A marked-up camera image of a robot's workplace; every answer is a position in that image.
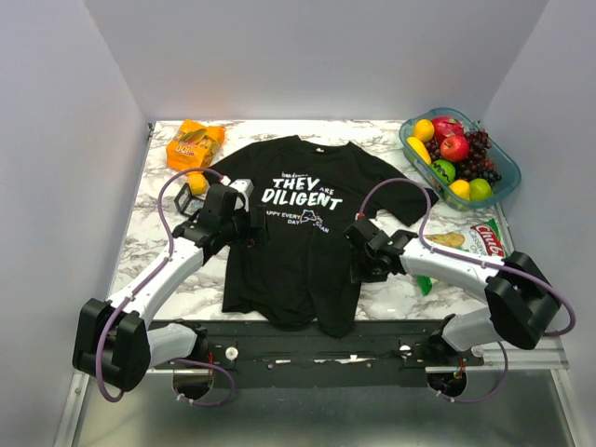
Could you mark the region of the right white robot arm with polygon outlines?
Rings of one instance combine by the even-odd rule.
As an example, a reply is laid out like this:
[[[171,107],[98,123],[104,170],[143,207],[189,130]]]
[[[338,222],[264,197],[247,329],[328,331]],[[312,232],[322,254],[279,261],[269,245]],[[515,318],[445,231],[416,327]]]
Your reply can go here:
[[[434,278],[483,304],[468,314],[446,317],[430,335],[429,356],[441,365],[477,345],[507,342],[532,350],[561,307],[532,258],[522,252],[481,256],[406,230],[389,236],[367,218],[353,222],[344,235],[355,282],[382,282],[390,275]]]

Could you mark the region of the black printed t-shirt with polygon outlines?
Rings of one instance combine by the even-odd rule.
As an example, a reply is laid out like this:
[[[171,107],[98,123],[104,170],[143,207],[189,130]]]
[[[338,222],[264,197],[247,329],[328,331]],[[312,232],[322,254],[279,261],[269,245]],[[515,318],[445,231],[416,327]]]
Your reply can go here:
[[[261,247],[231,247],[223,312],[257,312],[288,330],[315,320],[336,338],[351,331],[359,301],[344,235],[357,213],[373,218],[386,210],[411,226],[438,200],[352,142],[316,145],[297,136],[254,142],[212,167],[232,181],[252,182],[250,203],[264,206],[269,235]]]

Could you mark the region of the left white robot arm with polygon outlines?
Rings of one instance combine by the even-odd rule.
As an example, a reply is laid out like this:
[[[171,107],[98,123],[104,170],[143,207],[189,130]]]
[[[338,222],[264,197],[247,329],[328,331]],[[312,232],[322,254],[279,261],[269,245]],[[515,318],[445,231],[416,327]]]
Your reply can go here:
[[[252,205],[253,184],[240,179],[216,183],[203,206],[190,218],[168,228],[163,251],[128,286],[100,301],[89,299],[81,308],[74,341],[73,365],[93,376],[112,402],[134,389],[148,369],[180,361],[199,366],[208,352],[207,330],[199,323],[173,320],[152,328],[157,311],[178,287],[221,249],[264,244],[265,209]]]

